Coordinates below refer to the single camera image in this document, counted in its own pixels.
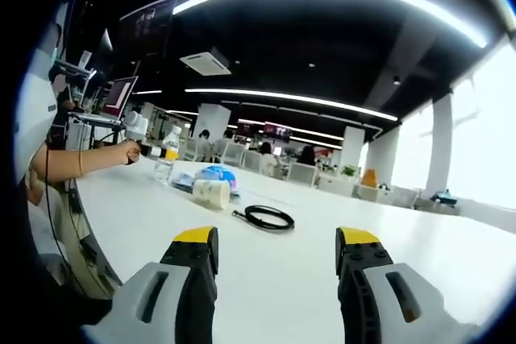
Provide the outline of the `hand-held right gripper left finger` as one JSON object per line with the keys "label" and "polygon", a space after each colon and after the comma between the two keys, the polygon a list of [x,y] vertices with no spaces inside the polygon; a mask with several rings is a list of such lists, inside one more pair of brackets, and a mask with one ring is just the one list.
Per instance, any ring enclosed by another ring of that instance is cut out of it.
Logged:
{"label": "hand-held right gripper left finger", "polygon": [[82,327],[87,342],[212,343],[217,274],[217,228],[181,232],[116,290],[100,322]]}

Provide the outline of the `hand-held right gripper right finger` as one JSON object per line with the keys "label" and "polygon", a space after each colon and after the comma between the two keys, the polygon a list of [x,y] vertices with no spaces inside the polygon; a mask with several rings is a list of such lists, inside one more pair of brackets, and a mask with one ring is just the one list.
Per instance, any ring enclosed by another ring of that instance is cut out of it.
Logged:
{"label": "hand-held right gripper right finger", "polygon": [[439,290],[368,231],[336,229],[335,270],[346,343],[444,343],[456,329]]}

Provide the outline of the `person's left hand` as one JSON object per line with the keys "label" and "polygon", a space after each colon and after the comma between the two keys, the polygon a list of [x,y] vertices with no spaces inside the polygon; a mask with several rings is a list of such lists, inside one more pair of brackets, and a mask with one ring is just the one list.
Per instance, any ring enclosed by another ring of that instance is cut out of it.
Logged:
{"label": "person's left hand", "polygon": [[129,165],[136,163],[141,153],[140,145],[134,140],[126,140],[119,144],[121,152],[121,164]]}

